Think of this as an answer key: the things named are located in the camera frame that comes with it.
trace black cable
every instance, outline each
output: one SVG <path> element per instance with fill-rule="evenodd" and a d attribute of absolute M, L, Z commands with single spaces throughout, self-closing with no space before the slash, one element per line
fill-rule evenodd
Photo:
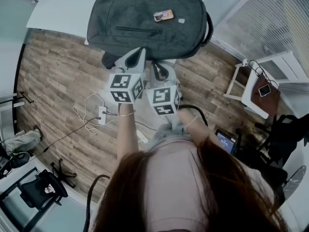
<path fill-rule="evenodd" d="M 100 178 L 110 179 L 110 177 L 108 175 L 101 174 L 101 175 L 97 176 L 95 178 L 95 180 L 93 181 L 93 183 L 92 183 L 92 185 L 91 185 L 91 187 L 89 189 L 88 196 L 87 196 L 86 221 L 85 221 L 83 232 L 88 232 L 88 230 L 89 230 L 89 225 L 90 225 L 90 203 L 91 203 L 92 191 L 93 191 L 93 188 L 95 187 L 96 183 L 98 182 L 98 180 Z"/>
<path fill-rule="evenodd" d="M 103 113 L 104 113 L 104 114 L 107 114 L 107 115 L 118 116 L 117 114 L 114 114 L 114 113 L 106 113 L 106 112 L 103 112 Z M 147 127 L 147 128 L 150 129 L 150 130 L 156 131 L 156 129 L 152 129 L 152 128 L 150 128 L 149 126 L 146 126 L 145 124 L 140 123 L 140 122 L 138 122 L 138 121 L 136 121 L 136 120 L 135 120 L 135 123 L 141 124 L 141 125 L 143 125 L 144 127 Z"/>
<path fill-rule="evenodd" d="M 257 67 L 256 69 L 252 68 L 252 67 L 250 66 L 250 63 L 251 63 L 251 62 L 255 62 L 259 67 Z M 271 84 L 272 82 L 274 82 L 274 83 L 276 84 L 276 86 L 277 86 L 277 91 L 278 91 L 279 85 L 277 84 L 277 82 L 276 82 L 275 80 L 271 80 L 271 79 L 267 76 L 267 74 L 265 73 L 264 69 L 261 67 L 261 65 L 260 65 L 256 60 L 250 60 L 249 63 L 248 63 L 248 67 L 249 67 L 251 70 L 253 70 L 253 71 L 255 72 L 255 74 L 256 74 L 258 77 L 259 77 L 261 74 L 263 74 L 264 77 L 265 77 L 265 79 L 266 79 L 270 84 Z"/>
<path fill-rule="evenodd" d="M 77 128 L 76 130 L 70 132 L 69 134 L 65 135 L 64 137 L 62 137 L 62 138 L 57 139 L 56 141 L 54 141 L 52 144 L 50 144 L 48 147 L 46 147 L 45 150 L 43 150 L 43 152 L 41 152 L 41 153 L 38 154 L 35 158 L 33 158 L 33 159 L 31 159 L 30 161 L 28 161 L 26 164 L 28 164 L 28 163 L 31 162 L 32 160 L 36 159 L 37 157 L 39 157 L 41 154 L 45 153 L 45 152 L 49 149 L 49 147 L 52 146 L 52 145 L 54 145 L 56 142 L 58 142 L 58 141 L 60 141 L 60 140 L 62 140 L 62 139 L 64 139 L 64 138 L 66 138 L 67 136 L 70 136 L 72 133 L 74 133 L 74 132 L 78 131 L 79 129 L 83 128 L 83 127 L 84 127 L 87 123 L 89 123 L 91 120 L 88 120 L 88 121 L 87 121 L 84 125 L 82 125 L 81 127 L 79 127 L 79 128 Z"/>
<path fill-rule="evenodd" d="M 143 123 L 140 123 L 140 122 L 138 122 L 138 121 L 135 121 L 135 123 L 141 124 L 141 125 L 143 125 L 144 127 L 147 127 L 147 128 L 150 129 L 150 130 L 156 131 L 155 129 L 152 129 L 152 128 L 150 128 L 150 127 L 148 127 L 148 126 L 146 126 L 146 125 L 144 125 Z"/>
<path fill-rule="evenodd" d="M 1 139 L 0 139 L 0 143 L 1 143 L 1 145 L 4 145 L 4 150 L 6 151 L 6 145 L 5 145 L 5 140 L 4 141 L 2 141 Z"/>
<path fill-rule="evenodd" d="M 78 128 L 78 129 L 76 129 L 76 130 L 70 132 L 69 134 L 65 135 L 63 138 L 60 138 L 60 139 L 54 141 L 52 144 L 50 144 L 48 147 L 46 147 L 45 150 L 44 150 L 42 153 L 46 152 L 46 151 L 49 149 L 50 146 L 54 145 L 54 144 L 57 143 L 58 141 L 60 141 L 60 140 L 62 140 L 62 139 L 64 139 L 64 138 L 66 138 L 67 136 L 70 136 L 72 133 L 74 133 L 74 132 L 78 131 L 79 129 L 83 128 L 83 127 L 84 127 L 86 124 L 88 124 L 91 120 L 88 120 L 88 121 L 87 121 L 84 125 L 82 125 L 80 128 Z"/>
<path fill-rule="evenodd" d="M 178 108 L 178 109 L 182 109 L 182 108 L 193 108 L 193 109 L 195 109 L 195 110 L 198 110 L 199 113 L 200 113 L 201 116 L 202 116 L 202 119 L 203 119 L 205 125 L 208 126 L 208 122 L 207 122 L 207 120 L 206 120 L 206 118 L 205 118 L 205 115 L 204 115 L 204 113 L 202 112 L 202 110 L 200 110 L 200 108 L 198 108 L 197 106 L 193 106 L 193 105 L 186 105 L 186 104 L 184 104 L 184 105 L 179 105 L 179 108 Z"/>

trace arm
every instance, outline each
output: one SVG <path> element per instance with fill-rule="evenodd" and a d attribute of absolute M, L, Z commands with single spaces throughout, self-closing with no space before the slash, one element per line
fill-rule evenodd
<path fill-rule="evenodd" d="M 183 108 L 178 111 L 178 117 L 180 121 L 186 126 L 187 131 L 189 132 L 193 142 L 196 146 L 199 146 L 202 142 L 204 142 L 206 139 L 211 140 L 214 144 L 221 147 L 217 136 L 214 134 L 214 132 L 208 128 L 204 124 L 204 122 L 196 119 L 194 120 L 196 115 L 191 113 L 188 109 Z"/>
<path fill-rule="evenodd" d="M 125 115 L 133 112 L 132 104 L 121 104 L 119 115 Z M 139 144 L 136 134 L 136 125 L 134 114 L 128 116 L 119 116 L 119 126 L 117 135 L 117 160 L 129 153 L 138 152 Z"/>

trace bracelet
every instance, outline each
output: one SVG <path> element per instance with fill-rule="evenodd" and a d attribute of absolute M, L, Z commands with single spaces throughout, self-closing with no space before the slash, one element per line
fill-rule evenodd
<path fill-rule="evenodd" d="M 123 115 L 118 114 L 118 117 L 128 116 L 128 115 L 134 114 L 135 112 L 136 112 L 136 110 L 133 110 L 133 112 L 129 113 L 129 114 L 123 114 Z"/>
<path fill-rule="evenodd" d="M 185 126 L 185 128 L 187 129 L 194 121 L 197 120 L 197 118 L 198 118 L 198 116 L 195 115 L 195 117 L 191 120 L 191 122 L 190 122 L 189 124 L 187 124 L 187 125 Z"/>

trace shoe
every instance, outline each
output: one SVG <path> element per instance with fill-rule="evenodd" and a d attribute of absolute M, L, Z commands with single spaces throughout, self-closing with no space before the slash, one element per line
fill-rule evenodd
<path fill-rule="evenodd" d="M 41 129 L 40 129 L 37 125 L 35 125 L 35 126 L 33 127 L 33 130 L 35 130 L 35 129 L 38 129 L 38 130 L 39 130 L 39 132 L 40 132 L 40 140 L 42 141 L 42 140 L 43 140 L 44 135 L 43 135 L 43 133 L 42 133 Z"/>

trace wooden floor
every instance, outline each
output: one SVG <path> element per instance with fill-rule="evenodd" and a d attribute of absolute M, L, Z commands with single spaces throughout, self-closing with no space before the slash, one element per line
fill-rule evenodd
<path fill-rule="evenodd" d="M 112 71 L 103 67 L 102 56 L 103 52 L 84 45 L 84 39 L 50 31 L 32 32 L 22 59 L 17 89 L 28 93 L 35 102 L 17 109 L 17 123 L 19 130 L 30 130 L 33 125 L 38 125 L 43 131 L 44 140 L 36 147 L 36 155 L 83 125 L 72 107 L 76 106 L 84 116 L 84 101 L 90 94 L 99 94 L 108 109 L 117 112 L 117 106 L 106 92 Z M 192 58 L 178 60 L 175 70 L 182 85 L 183 102 L 200 107 L 210 128 L 220 127 L 232 134 L 236 128 L 241 128 L 244 136 L 260 142 L 265 135 L 254 128 L 254 123 L 265 121 L 246 113 L 239 101 L 223 97 L 236 63 L 236 59 L 212 44 L 200 49 Z M 243 75 L 239 77 L 239 81 L 245 80 Z M 87 101 L 87 119 L 98 116 L 101 104 L 96 96 Z M 135 108 L 136 120 L 152 129 L 165 122 L 155 116 L 145 95 Z M 279 114 L 283 113 L 290 114 L 291 111 L 281 102 Z M 62 158 L 64 170 L 77 173 L 73 180 L 76 190 L 86 196 L 97 175 L 110 175 L 114 170 L 117 123 L 113 121 L 105 127 L 98 127 L 97 135 L 82 128 L 55 143 L 39 159 L 50 167 L 51 162 Z M 143 125 L 137 124 L 137 127 L 148 138 L 154 134 Z M 140 143 L 140 149 L 145 148 L 146 145 Z M 98 182 L 93 200 L 98 200 L 106 185 L 104 180 Z"/>

